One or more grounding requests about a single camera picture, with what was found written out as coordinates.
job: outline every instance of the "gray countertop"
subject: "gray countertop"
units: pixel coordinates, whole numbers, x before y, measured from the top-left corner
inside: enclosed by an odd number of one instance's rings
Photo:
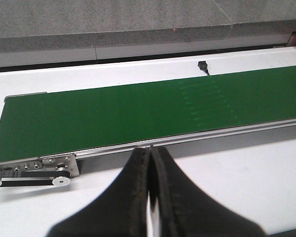
[[[0,0],[0,53],[295,31],[296,0]]]

